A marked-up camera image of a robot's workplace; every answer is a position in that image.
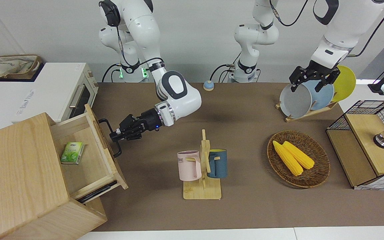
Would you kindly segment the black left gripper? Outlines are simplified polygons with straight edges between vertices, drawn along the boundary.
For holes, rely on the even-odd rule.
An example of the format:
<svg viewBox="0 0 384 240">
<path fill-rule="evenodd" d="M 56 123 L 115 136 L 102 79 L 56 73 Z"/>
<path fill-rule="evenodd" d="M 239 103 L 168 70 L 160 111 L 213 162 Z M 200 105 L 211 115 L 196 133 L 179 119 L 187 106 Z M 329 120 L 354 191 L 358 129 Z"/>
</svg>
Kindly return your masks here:
<svg viewBox="0 0 384 240">
<path fill-rule="evenodd" d="M 295 92 L 298 86 L 306 81 L 319 81 L 315 86 L 315 91 L 319 92 L 326 84 L 333 84 L 340 75 L 337 66 L 330 69 L 315 61 L 309 62 L 308 67 L 297 66 L 290 75 L 291 91 Z"/>
</svg>

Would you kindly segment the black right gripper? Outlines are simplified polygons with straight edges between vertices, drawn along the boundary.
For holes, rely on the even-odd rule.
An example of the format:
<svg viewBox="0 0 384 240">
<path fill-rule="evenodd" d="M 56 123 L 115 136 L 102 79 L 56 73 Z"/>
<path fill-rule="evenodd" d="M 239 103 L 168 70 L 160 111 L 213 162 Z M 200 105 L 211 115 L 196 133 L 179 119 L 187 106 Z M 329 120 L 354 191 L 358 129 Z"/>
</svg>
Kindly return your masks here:
<svg viewBox="0 0 384 240">
<path fill-rule="evenodd" d="M 146 130 L 153 131 L 161 126 L 162 122 L 157 111 L 155 109 L 149 109 L 138 117 L 134 117 L 132 114 L 128 115 L 125 121 L 119 124 L 119 130 L 125 131 L 125 133 L 111 132 L 110 138 L 113 142 L 124 140 L 124 138 L 127 140 L 137 140 L 142 138 L 141 133 Z"/>
</svg>

